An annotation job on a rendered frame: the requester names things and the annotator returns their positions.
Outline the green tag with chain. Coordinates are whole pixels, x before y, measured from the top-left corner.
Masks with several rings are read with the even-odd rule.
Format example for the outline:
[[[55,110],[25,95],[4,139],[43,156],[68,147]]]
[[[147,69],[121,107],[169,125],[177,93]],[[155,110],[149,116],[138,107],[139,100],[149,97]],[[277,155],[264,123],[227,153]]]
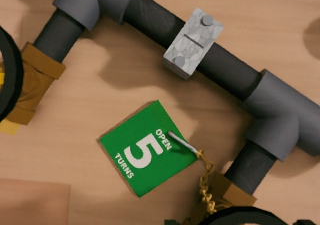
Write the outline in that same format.
[[[99,140],[138,198],[202,158],[207,169],[199,183],[202,202],[207,202],[207,212],[216,212],[214,201],[209,201],[212,195],[206,193],[209,187],[205,186],[215,164],[207,161],[204,150],[198,152],[187,143],[159,100]],[[208,163],[212,167],[208,168]]]

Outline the dark grey pipe with metal clamp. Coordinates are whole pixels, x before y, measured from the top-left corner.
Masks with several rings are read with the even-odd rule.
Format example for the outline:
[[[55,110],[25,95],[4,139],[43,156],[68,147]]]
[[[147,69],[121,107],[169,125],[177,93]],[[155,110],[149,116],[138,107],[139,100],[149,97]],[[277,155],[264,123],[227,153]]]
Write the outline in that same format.
[[[154,0],[54,0],[52,5],[57,9],[49,21],[21,51],[0,25],[0,132],[15,135],[29,124],[36,106],[65,71],[62,62],[71,48],[104,14],[165,48],[163,63],[171,71],[187,81],[196,69],[255,117],[240,153],[226,173],[217,172],[209,184],[207,194],[216,212],[207,212],[207,202],[201,201],[181,225],[288,225],[254,207],[253,193],[276,160],[284,162],[295,145],[312,157],[320,155],[320,105],[214,42],[224,25],[199,8],[185,22]]]

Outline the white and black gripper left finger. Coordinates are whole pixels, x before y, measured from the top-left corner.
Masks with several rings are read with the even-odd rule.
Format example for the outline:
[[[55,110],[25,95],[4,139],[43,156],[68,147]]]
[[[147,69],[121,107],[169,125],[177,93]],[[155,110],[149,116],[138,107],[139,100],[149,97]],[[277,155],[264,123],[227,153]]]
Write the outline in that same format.
[[[180,225],[175,219],[164,219],[164,225]]]

